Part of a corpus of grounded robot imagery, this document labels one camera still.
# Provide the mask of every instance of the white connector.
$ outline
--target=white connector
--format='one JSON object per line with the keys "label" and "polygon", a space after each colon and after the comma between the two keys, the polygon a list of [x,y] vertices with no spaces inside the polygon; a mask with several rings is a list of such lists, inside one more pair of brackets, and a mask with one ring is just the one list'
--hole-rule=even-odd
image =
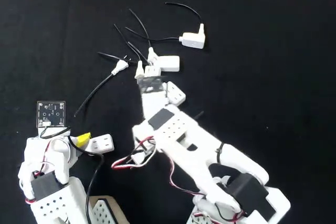
{"label": "white connector", "polygon": [[198,34],[183,33],[178,40],[183,46],[202,49],[205,43],[204,24],[201,23],[199,28]]}
{"label": "white connector", "polygon": [[153,77],[161,75],[161,68],[159,66],[146,66],[145,67],[145,77]]}
{"label": "white connector", "polygon": [[154,65],[158,58],[159,56],[154,52],[154,49],[152,47],[148,48],[148,63]]}
{"label": "white connector", "polygon": [[154,65],[160,67],[163,72],[179,72],[180,57],[175,55],[159,56]]}
{"label": "white connector", "polygon": [[167,97],[169,102],[175,106],[181,105],[186,98],[185,93],[183,93],[174,83],[171,81],[163,83],[163,89],[167,91]]}
{"label": "white connector", "polygon": [[143,78],[145,76],[145,73],[143,71],[143,67],[142,67],[142,61],[139,60],[138,61],[138,67],[136,68],[136,72],[135,72],[135,79],[139,79],[139,78]]}
{"label": "white connector", "polygon": [[124,70],[125,68],[128,68],[128,63],[124,60],[119,60],[115,68],[111,71],[111,74],[115,76],[117,73]]}
{"label": "white connector", "polygon": [[114,150],[112,136],[110,134],[105,134],[91,138],[85,151],[94,153],[106,153]]}

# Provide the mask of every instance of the black cable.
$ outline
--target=black cable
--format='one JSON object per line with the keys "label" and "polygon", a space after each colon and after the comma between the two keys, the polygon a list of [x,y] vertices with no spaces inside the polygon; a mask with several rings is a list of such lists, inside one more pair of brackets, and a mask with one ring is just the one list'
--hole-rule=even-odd
{"label": "black cable", "polygon": [[118,31],[118,33],[120,34],[121,38],[123,39],[123,41],[126,43],[126,45],[131,48],[131,50],[138,56],[139,60],[141,60],[140,55],[137,53],[137,51],[135,51],[128,43],[127,40],[124,36],[124,34],[122,34],[121,30],[118,28],[118,26],[116,24],[113,24],[115,29]]}
{"label": "black cable", "polygon": [[166,5],[177,5],[177,6],[182,6],[184,8],[187,8],[187,9],[191,10],[194,14],[196,14],[198,16],[198,18],[200,19],[201,23],[203,23],[200,14],[197,11],[195,11],[194,9],[192,9],[190,6],[180,4],[180,3],[175,3],[175,2],[165,2],[165,4]]}
{"label": "black cable", "polygon": [[129,59],[126,59],[126,58],[121,59],[118,56],[108,55],[108,54],[105,54],[104,52],[97,52],[97,54],[100,55],[100,56],[105,56],[105,57],[112,58],[112,59],[115,59],[115,60],[124,60],[124,61],[126,61],[128,63],[137,64],[137,62],[134,61],[134,60],[129,60]]}
{"label": "black cable", "polygon": [[110,80],[114,75],[111,73],[109,76],[107,76],[101,83],[98,84],[98,86],[95,87],[94,90],[91,91],[91,93],[86,97],[86,99],[83,101],[81,106],[77,109],[77,111],[74,113],[74,117],[79,113],[79,111],[84,107],[84,105],[87,104],[87,102],[93,97],[93,95],[96,93],[98,89],[100,89],[101,86],[103,86],[108,80]]}
{"label": "black cable", "polygon": [[235,221],[239,220],[239,219],[243,216],[243,215],[241,215],[238,219],[226,219],[226,218],[224,218],[224,217],[222,216],[222,213],[220,212],[220,209],[219,209],[219,207],[217,206],[217,203],[215,203],[215,207],[217,208],[217,211],[218,211],[219,216],[220,216],[223,220],[225,220],[225,221],[227,221],[227,222],[235,222]]}
{"label": "black cable", "polygon": [[133,45],[133,44],[130,43],[129,41],[127,41],[127,43],[128,43],[131,47],[133,47],[133,49],[134,49],[135,51],[137,51],[138,54],[140,54],[141,57],[148,63],[146,57],[142,54],[142,52],[140,52],[140,50],[139,50],[135,45]]}
{"label": "black cable", "polygon": [[135,35],[139,36],[140,38],[149,39],[151,42],[153,42],[153,41],[171,40],[171,39],[177,39],[178,40],[179,39],[179,38],[176,38],[176,37],[169,37],[169,38],[163,38],[163,39],[151,39],[151,38],[146,38],[145,36],[142,36],[141,34],[138,34],[136,31],[133,31],[131,28],[128,28],[126,26],[125,26],[125,29],[127,29],[131,33],[134,33]]}
{"label": "black cable", "polygon": [[148,39],[148,46],[149,46],[149,47],[152,47],[152,45],[151,45],[151,41],[149,40],[149,35],[148,35],[148,33],[147,33],[147,30],[146,30],[145,26],[143,25],[143,23],[141,22],[141,20],[139,19],[139,17],[135,14],[135,12],[132,11],[132,9],[129,9],[129,11],[133,14],[133,16],[138,20],[138,22],[139,22],[140,25],[142,26],[142,29],[144,30],[144,32],[145,32],[145,34],[146,34],[146,36],[147,36],[147,39]]}
{"label": "black cable", "polygon": [[59,136],[59,135],[61,135],[61,134],[63,134],[63,133],[66,133],[67,131],[69,131],[69,130],[71,129],[71,127],[66,127],[64,130],[62,130],[62,131],[60,131],[60,132],[57,132],[57,133],[55,133],[55,134],[48,135],[48,136],[43,136],[44,133],[46,133],[46,131],[47,131],[48,128],[54,128],[54,126],[46,126],[45,129],[41,132],[41,134],[40,134],[40,136],[39,136],[40,138],[43,138],[43,139],[50,139],[50,138],[52,138],[52,137]]}
{"label": "black cable", "polygon": [[85,200],[85,214],[86,214],[86,218],[88,219],[88,223],[91,224],[91,220],[90,220],[90,216],[89,216],[89,199],[90,199],[90,193],[91,193],[91,189],[92,189],[92,185],[93,185],[93,182],[98,174],[98,171],[99,169],[101,168],[101,166],[104,164],[104,156],[102,154],[98,154],[98,153],[94,153],[94,152],[87,152],[85,150],[82,150],[81,148],[78,148],[74,143],[73,141],[71,140],[71,137],[68,136],[68,140],[69,140],[69,143],[70,145],[75,148],[76,150],[78,150],[79,152],[82,152],[82,153],[85,153],[89,156],[97,156],[97,157],[100,157],[100,163],[99,165],[97,166],[92,178],[91,178],[91,181],[90,181],[90,184],[89,184],[89,187],[88,187],[88,190],[86,192],[86,200]]}
{"label": "black cable", "polygon": [[223,146],[224,146],[224,143],[221,142],[220,147],[216,150],[216,152],[217,152],[217,163],[219,163],[219,164],[221,163],[220,156],[221,156],[221,153],[222,153]]}

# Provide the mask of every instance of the circuit board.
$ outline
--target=circuit board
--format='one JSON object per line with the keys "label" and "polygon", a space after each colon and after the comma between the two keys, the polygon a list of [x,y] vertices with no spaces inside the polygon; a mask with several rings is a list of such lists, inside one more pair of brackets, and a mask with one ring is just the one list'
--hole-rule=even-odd
{"label": "circuit board", "polygon": [[38,101],[36,127],[65,126],[65,101]]}

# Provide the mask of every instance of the table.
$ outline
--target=table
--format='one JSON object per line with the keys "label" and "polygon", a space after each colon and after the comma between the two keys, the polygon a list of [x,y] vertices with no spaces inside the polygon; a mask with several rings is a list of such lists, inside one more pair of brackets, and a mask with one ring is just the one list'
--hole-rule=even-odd
{"label": "table", "polygon": [[[268,171],[269,185],[292,203],[281,223],[327,222],[335,196],[334,0],[0,0],[1,223],[35,223],[17,172],[26,139],[37,132],[37,100],[66,100],[73,135],[112,134],[116,149],[106,155],[93,195],[113,196],[131,223],[187,220],[191,197],[169,185],[163,155],[143,169],[110,169],[132,150],[131,127],[142,121],[134,67],[99,90],[85,115],[71,118],[114,67],[97,51],[135,59],[113,29],[141,31],[128,8],[154,38],[198,30],[192,13],[165,1],[189,4],[205,20],[204,50],[154,45],[158,54],[181,57],[181,72],[165,73],[186,93],[181,109],[204,111],[204,129]],[[127,36],[146,53],[146,41]],[[83,156],[71,174],[87,188],[96,164]],[[195,189],[179,168],[174,180]]]}

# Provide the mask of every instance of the yellow tag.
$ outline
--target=yellow tag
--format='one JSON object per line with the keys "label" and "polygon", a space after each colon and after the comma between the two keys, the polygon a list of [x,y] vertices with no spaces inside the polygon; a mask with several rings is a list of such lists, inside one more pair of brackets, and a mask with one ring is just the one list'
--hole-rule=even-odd
{"label": "yellow tag", "polygon": [[85,134],[80,135],[80,136],[77,136],[76,146],[77,147],[82,147],[82,146],[86,145],[89,142],[90,138],[91,138],[91,133],[90,132],[85,133]]}

